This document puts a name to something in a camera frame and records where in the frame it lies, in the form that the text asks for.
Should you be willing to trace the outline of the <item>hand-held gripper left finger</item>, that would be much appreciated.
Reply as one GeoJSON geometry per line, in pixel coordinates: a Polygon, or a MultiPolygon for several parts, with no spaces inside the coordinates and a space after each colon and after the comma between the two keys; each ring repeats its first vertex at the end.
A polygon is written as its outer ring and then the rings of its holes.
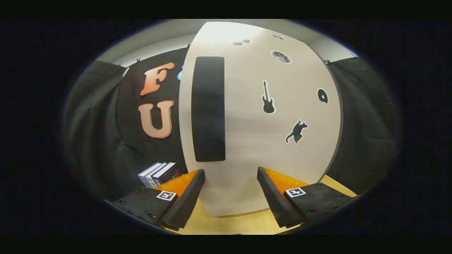
{"type": "Polygon", "coordinates": [[[126,216],[155,227],[184,228],[205,182],[203,169],[170,180],[156,188],[139,187],[112,202],[126,216]]]}

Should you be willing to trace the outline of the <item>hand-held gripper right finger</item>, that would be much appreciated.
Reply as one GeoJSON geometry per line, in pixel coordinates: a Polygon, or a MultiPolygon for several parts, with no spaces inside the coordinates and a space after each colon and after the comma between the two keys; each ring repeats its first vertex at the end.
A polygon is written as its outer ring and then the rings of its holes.
{"type": "Polygon", "coordinates": [[[257,180],[279,227],[319,222],[355,199],[325,183],[308,185],[265,167],[258,167],[257,180]]]}

